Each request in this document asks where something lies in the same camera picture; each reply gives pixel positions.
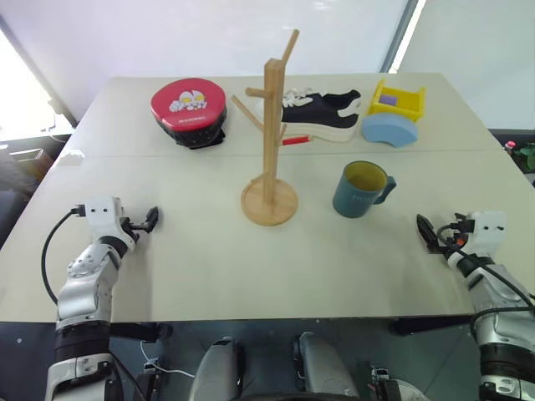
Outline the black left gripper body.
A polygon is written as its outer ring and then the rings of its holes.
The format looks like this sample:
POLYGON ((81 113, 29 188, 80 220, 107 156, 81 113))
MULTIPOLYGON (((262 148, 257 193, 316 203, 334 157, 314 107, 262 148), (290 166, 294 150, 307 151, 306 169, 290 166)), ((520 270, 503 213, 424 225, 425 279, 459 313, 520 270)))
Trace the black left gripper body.
POLYGON ((120 227, 133 240, 133 242, 137 242, 140 238, 138 231, 145 231, 146 224, 135 224, 131 222, 129 217, 121 217, 120 227))

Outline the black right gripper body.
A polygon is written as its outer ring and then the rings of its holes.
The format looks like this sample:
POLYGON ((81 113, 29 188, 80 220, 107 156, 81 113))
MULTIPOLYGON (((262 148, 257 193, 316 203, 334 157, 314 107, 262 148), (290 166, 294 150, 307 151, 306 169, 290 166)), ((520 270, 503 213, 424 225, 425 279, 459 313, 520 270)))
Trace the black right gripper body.
POLYGON ((463 247, 468 242, 468 235, 474 232, 475 220, 467 215, 456 212, 452 223, 441 226, 437 232, 437 240, 441 242, 450 253, 464 254, 463 247))

